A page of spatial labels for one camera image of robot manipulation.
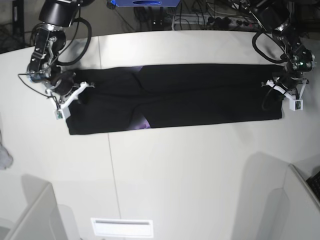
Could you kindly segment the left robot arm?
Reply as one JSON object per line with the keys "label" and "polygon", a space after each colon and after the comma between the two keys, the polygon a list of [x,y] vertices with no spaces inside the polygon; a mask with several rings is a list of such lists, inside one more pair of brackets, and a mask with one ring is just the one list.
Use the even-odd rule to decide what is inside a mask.
{"label": "left robot arm", "polygon": [[[260,30],[252,38],[254,50],[273,64],[284,64],[282,73],[262,83],[289,99],[292,103],[303,102],[302,95],[308,83],[304,78],[316,66],[314,54],[301,42],[296,28],[290,22],[290,12],[283,0],[242,0],[241,5],[258,22]],[[264,34],[281,50],[279,60],[268,57],[257,46],[258,38]]]}

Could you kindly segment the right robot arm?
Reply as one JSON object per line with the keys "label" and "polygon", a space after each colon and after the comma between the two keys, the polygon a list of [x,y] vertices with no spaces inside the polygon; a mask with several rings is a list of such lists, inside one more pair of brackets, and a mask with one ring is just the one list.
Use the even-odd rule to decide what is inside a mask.
{"label": "right robot arm", "polygon": [[[53,101],[57,110],[72,94],[80,89],[74,81],[75,71],[63,71],[79,62],[87,52],[92,39],[91,24],[81,17],[81,9],[92,4],[91,0],[46,0],[40,11],[40,24],[32,30],[34,50],[26,73],[19,73],[21,80],[27,77],[32,83],[43,84],[43,96]],[[84,24],[87,39],[82,52],[72,61],[63,62],[59,58],[71,44],[67,42],[65,29],[73,24]]]}

